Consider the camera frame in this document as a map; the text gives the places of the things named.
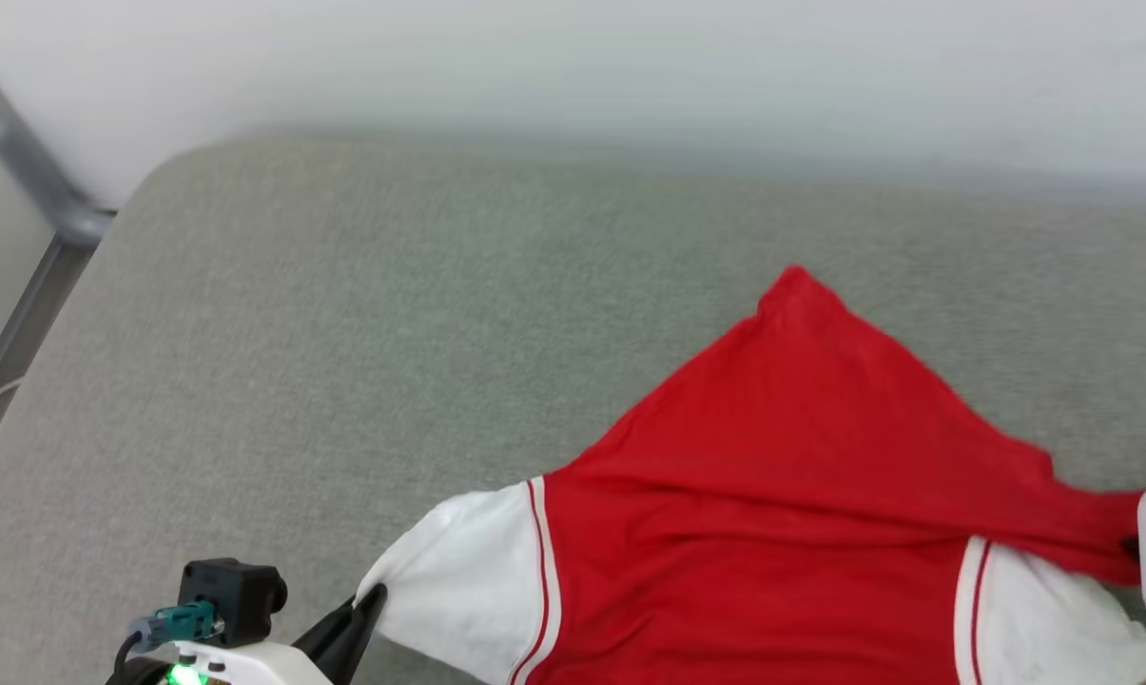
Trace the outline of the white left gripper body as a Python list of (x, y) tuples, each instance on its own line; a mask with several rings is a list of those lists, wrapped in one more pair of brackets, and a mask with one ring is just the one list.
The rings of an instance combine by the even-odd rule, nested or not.
[(172, 641), (174, 658), (126, 660), (107, 685), (333, 685), (303, 653), (282, 643), (257, 641), (238, 649)]

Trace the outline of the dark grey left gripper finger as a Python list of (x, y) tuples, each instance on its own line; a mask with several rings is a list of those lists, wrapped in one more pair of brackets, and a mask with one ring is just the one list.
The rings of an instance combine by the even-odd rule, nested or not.
[(335, 633), (325, 646), (325, 676), (332, 685), (351, 685), (386, 598), (387, 588), (378, 582), (363, 598), (351, 597), (333, 612)]
[(303, 651), (321, 672), (354, 671), (352, 656), (359, 643), (359, 611), (354, 603), (353, 597), (347, 598), (293, 641), (295, 649)]

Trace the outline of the red and white jersey shirt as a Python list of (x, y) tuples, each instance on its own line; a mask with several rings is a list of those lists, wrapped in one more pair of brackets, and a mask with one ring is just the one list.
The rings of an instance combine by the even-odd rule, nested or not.
[(1108, 591), (1138, 499), (792, 267), (575, 460), (438, 504), (358, 603), (487, 685), (1145, 685)]

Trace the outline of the grey metal frame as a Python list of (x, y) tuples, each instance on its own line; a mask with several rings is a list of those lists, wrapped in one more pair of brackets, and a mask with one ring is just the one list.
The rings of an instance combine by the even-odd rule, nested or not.
[[(13, 342), (28, 326), (29, 313), (41, 294), (44, 284), (58, 262), (64, 249), (94, 250), (110, 231), (117, 216), (112, 208), (101, 208), (76, 189), (52, 155), (39, 143), (24, 117), (13, 107), (0, 88), (0, 164), (19, 192), (30, 200), (52, 230), (41, 260), (30, 274), (28, 286), (11, 309), (7, 324), (0, 331), (0, 364)], [(0, 400), (11, 395), (24, 381), (21, 376), (0, 385)]]

